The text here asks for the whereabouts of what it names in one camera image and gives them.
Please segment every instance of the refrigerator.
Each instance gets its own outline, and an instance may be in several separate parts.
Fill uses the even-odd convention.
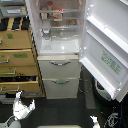
[[[128,92],[128,0],[25,2],[47,98],[76,97],[82,64],[122,101]]]

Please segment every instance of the refrigerator shelf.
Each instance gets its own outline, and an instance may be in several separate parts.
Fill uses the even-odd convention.
[[[61,26],[61,27],[42,27],[42,29],[59,29],[59,30],[67,30],[67,29],[79,29],[79,25],[73,25],[73,26]]]
[[[38,13],[76,13],[76,12],[80,12],[79,9],[63,9],[63,10],[46,10],[46,11],[42,11],[39,10]]]
[[[78,19],[78,18],[77,17],[63,17],[62,21],[63,20],[70,20],[70,19]],[[53,16],[52,17],[48,17],[47,19],[42,19],[42,21],[43,20],[51,20],[51,21],[53,21],[54,17]]]

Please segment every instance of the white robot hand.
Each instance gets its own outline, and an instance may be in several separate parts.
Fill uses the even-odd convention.
[[[29,107],[27,107],[26,105],[22,104],[22,102],[20,100],[21,94],[22,94],[22,92],[18,92],[16,94],[16,98],[15,98],[15,101],[14,101],[14,104],[13,104],[13,115],[18,120],[26,118],[30,114],[30,112],[35,109],[34,100],[29,105]]]

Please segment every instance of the drawer handle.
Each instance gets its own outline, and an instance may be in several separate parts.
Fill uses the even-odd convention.
[[[0,62],[0,64],[4,64],[4,63],[8,63],[8,59],[7,59],[7,61]]]
[[[3,88],[5,88],[5,87],[2,86],[0,92],[4,92],[4,93],[8,93],[8,92],[19,92],[19,86],[18,86],[17,90],[6,90],[6,91],[4,91]]]
[[[63,81],[63,82],[59,82],[59,81],[52,81],[52,82],[55,83],[55,84],[66,84],[69,81],[67,80],[67,81]]]
[[[0,73],[0,75],[15,75],[16,74],[16,71],[14,71],[14,72],[10,72],[10,73]]]
[[[71,62],[65,62],[65,63],[62,63],[62,64],[57,64],[56,62],[51,61],[51,62],[49,62],[49,63],[50,63],[50,64],[53,64],[53,65],[56,65],[56,66],[64,66],[64,65],[69,64],[69,63],[71,63]]]

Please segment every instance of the floor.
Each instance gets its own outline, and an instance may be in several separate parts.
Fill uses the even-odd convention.
[[[22,128],[37,128],[38,126],[48,125],[78,125],[82,128],[93,128],[90,116],[97,116],[99,124],[103,128],[106,119],[101,114],[101,105],[95,97],[90,103],[87,101],[90,99],[89,97],[86,98],[86,93],[91,93],[90,91],[86,90],[86,93],[83,93],[85,92],[85,79],[91,80],[89,75],[86,74],[86,78],[80,81],[77,99],[47,100],[46,98],[35,98],[36,108],[28,118],[20,121]],[[27,105],[31,100],[23,99],[23,103]],[[0,103],[1,123],[12,115],[12,107],[12,105]]]

